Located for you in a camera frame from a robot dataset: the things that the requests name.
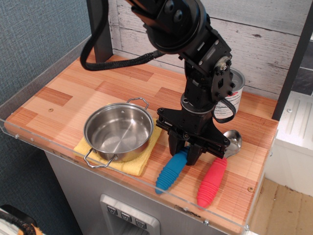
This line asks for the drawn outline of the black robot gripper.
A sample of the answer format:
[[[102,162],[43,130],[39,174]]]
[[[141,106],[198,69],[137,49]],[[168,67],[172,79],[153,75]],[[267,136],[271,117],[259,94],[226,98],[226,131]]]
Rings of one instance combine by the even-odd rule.
[[[187,142],[190,146],[186,165],[195,165],[201,154],[206,152],[218,158],[224,157],[230,141],[216,128],[213,120],[225,123],[231,118],[215,117],[214,110],[219,101],[231,108],[231,103],[221,95],[201,109],[192,105],[184,95],[181,97],[181,110],[158,108],[156,125],[167,131],[172,156],[180,152]]]

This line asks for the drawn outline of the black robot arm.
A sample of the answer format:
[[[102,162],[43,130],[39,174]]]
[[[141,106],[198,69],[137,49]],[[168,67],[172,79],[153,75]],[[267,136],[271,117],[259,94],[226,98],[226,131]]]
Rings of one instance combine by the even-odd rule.
[[[231,49],[212,28],[210,17],[199,0],[132,0],[132,12],[144,23],[150,43],[163,54],[177,54],[184,61],[185,91],[180,110],[159,108],[157,126],[168,133],[172,155],[190,145],[187,165],[201,154],[223,158],[230,141],[216,128],[214,110],[218,102],[231,111],[226,99],[235,87]]]

